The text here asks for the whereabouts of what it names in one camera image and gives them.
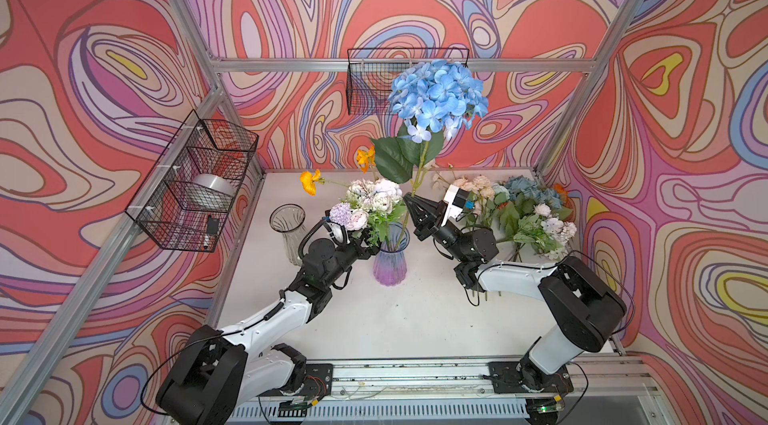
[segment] white table surface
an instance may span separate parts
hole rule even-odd
[[[470,177],[479,172],[467,171]],[[491,180],[531,177],[528,170],[482,172]],[[451,172],[442,174],[452,178]],[[275,301],[278,291],[287,287],[299,271],[285,257],[283,238],[270,228],[272,211],[296,203],[306,211],[305,226],[309,229],[343,195],[341,186],[318,184],[317,195],[309,196],[302,189],[299,175],[266,174],[219,327],[253,315]],[[363,177],[361,172],[323,172],[322,176],[338,182]],[[371,172],[366,178],[373,179]],[[402,188],[407,192],[410,185]],[[432,189],[430,176],[418,194],[432,200],[442,198],[442,192]],[[316,238],[324,233],[321,229]],[[555,323],[542,301],[512,293],[500,296],[489,292],[487,301],[485,294],[481,295],[479,307],[469,305],[453,272],[458,263],[441,257],[431,239],[421,242],[411,235],[406,249],[408,274],[394,287],[376,281],[373,260],[356,261],[349,285],[342,291],[333,290],[331,301],[320,315],[284,335],[279,343],[288,343],[310,360],[523,355]],[[612,352],[608,344],[603,351]]]

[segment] black wire basket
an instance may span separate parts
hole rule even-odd
[[[466,66],[469,48],[360,47],[347,49],[346,110],[350,115],[394,115],[389,107],[392,81],[409,67],[434,59]]]
[[[257,134],[226,120],[197,118],[189,139],[140,212],[126,212],[163,249],[216,250],[258,140]]]

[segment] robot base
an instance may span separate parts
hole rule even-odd
[[[530,393],[532,390],[523,384],[523,375],[518,372],[517,361],[490,362],[488,369],[494,393]],[[540,384],[542,393],[559,393],[565,395],[574,391],[574,385],[568,375],[565,365],[556,373],[543,376]]]
[[[320,384],[311,378],[304,376],[303,387],[296,397],[319,397],[320,395],[331,395],[331,382],[333,381],[333,365],[331,363],[308,363],[306,365],[306,375],[317,377],[325,384],[325,390]],[[268,390],[261,394],[262,397],[286,397],[279,388]]]

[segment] psychedelic wallpaper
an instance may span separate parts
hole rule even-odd
[[[683,423],[768,423],[768,0],[646,0],[548,173]]]
[[[166,0],[0,0],[0,387],[207,90]],[[215,254],[137,240],[30,423],[148,421],[136,381],[202,322],[253,185]]]
[[[623,0],[187,0],[214,56],[346,57],[354,46],[469,46],[475,57],[594,55]],[[580,74],[478,74],[491,115],[440,165],[532,166]],[[349,116],[346,74],[222,77],[266,168],[346,168],[381,116]]]

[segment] clear glass vase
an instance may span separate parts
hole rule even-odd
[[[293,203],[277,207],[270,215],[270,227],[283,236],[288,261],[298,266],[301,266],[299,245],[306,235],[305,216],[304,209]]]
[[[406,277],[406,247],[410,241],[411,236],[402,224],[389,224],[389,238],[373,260],[373,276],[381,285],[391,287]]]

